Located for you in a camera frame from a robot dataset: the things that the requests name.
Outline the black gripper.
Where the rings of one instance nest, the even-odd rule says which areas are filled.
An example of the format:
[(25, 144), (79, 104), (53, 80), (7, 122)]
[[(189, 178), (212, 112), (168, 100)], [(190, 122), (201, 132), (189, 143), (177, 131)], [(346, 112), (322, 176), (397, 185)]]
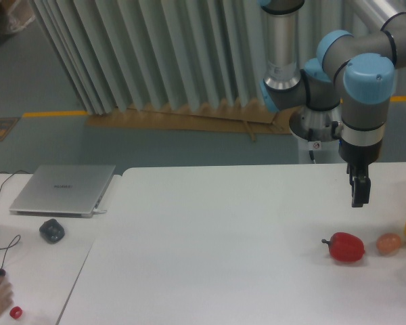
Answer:
[(351, 185), (352, 203), (355, 208), (363, 207), (369, 203), (371, 180), (368, 167), (358, 169), (353, 165), (370, 165), (377, 161), (382, 148), (382, 140), (371, 146), (355, 146), (344, 139), (339, 141), (338, 153), (347, 162), (346, 173)]

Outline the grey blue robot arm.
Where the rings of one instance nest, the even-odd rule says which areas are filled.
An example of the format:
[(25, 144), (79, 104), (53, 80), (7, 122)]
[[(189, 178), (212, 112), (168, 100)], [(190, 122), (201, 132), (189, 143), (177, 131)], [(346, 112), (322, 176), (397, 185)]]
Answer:
[(399, 1), (351, 1), (369, 34), (334, 30), (299, 68), (296, 25), (302, 1), (260, 1), (267, 19), (268, 63), (261, 80), (267, 108), (299, 107), (290, 130), (308, 142), (338, 141), (347, 163), (352, 205), (369, 202), (368, 168), (379, 156), (396, 70), (406, 67), (406, 6)]

